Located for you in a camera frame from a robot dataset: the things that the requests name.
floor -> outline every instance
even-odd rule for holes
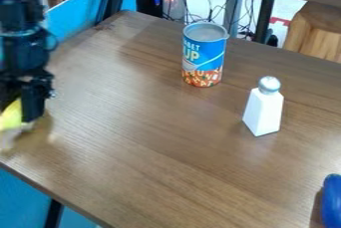
[[[195,18],[207,18],[209,13],[209,7],[213,8],[212,18],[217,24],[222,24],[224,9],[219,6],[223,6],[226,0],[210,0],[210,5],[208,0],[187,0],[188,11],[195,15]],[[250,30],[254,32],[255,22],[257,22],[259,8],[261,0],[254,0],[254,20],[251,20]],[[273,34],[278,38],[278,47],[282,47],[286,33],[287,25],[289,21],[293,18],[297,11],[299,11],[302,6],[306,3],[303,0],[275,0],[275,5],[273,7],[271,15],[270,28],[273,30]],[[249,24],[249,16],[247,10],[251,7],[251,0],[242,0],[242,7],[240,11],[240,19],[238,24],[241,26],[246,26]]]

yellow object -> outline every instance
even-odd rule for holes
[[[17,128],[22,125],[22,109],[21,100],[13,102],[0,115],[0,131],[6,129]]]

can label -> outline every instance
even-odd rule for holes
[[[221,81],[226,39],[195,41],[183,36],[182,77],[196,87],[212,87]]]

black table leg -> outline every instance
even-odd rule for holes
[[[63,212],[63,205],[54,199],[51,200],[45,228],[58,228]]]
[[[272,8],[275,0],[262,0],[256,27],[254,41],[265,44],[267,30],[271,18]]]

